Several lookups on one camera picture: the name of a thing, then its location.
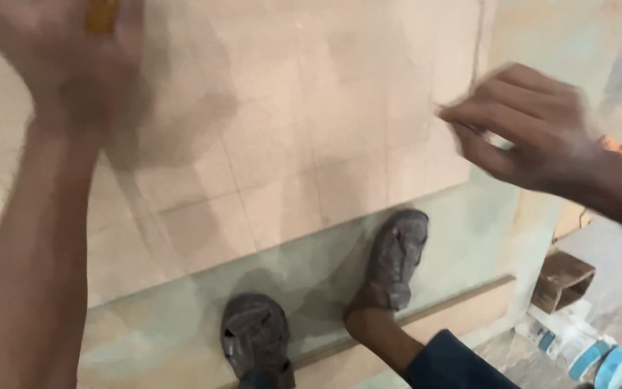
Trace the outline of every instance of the wrist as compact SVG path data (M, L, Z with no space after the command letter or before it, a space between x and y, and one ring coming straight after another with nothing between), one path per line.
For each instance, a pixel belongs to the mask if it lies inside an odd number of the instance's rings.
M109 121L78 122L64 111L49 106L36 106L28 126L26 145L39 142L73 143L76 148L90 153L105 141Z
M616 181L614 170L622 155L600 146L573 167L572 179L559 187L557 195L584 204L601 197Z

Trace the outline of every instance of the dark blue pants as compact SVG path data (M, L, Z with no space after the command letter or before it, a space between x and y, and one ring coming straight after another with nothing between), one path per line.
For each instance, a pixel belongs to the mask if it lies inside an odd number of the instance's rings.
M428 342L402 378L414 389L520 389L448 330ZM239 383L239 389L270 388L262 372L249 373Z

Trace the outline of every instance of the leg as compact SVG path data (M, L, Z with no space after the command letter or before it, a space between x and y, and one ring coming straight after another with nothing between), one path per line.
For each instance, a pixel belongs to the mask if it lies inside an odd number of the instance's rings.
M222 319L220 340L240 389L294 387L287 358L287 318L269 297L243 294L231 299Z
M395 323L395 312L409 303L409 280L427 237L428 217L416 210L398 212L381 227L364 285L345 319L347 330L413 388L518 389L450 331L440 331L424 347Z

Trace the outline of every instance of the dusty sandal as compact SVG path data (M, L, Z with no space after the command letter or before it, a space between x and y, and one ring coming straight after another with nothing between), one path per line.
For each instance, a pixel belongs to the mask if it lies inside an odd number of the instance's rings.
M294 369L287 358L287 318L268 296L242 294L231 299L222 318L220 340L237 378L264 372L272 389L294 388Z
M401 210L376 234L366 278L350 305L398 311L407 307L412 292L409 280L422 258L428 238L428 216L419 210Z

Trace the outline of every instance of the bottle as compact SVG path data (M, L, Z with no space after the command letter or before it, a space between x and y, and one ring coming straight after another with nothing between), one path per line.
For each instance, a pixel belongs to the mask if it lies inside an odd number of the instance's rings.
M596 389L618 389L622 345L584 321L578 311L585 307L580 304L549 315L531 305L515 332L536 344L573 381L593 384Z

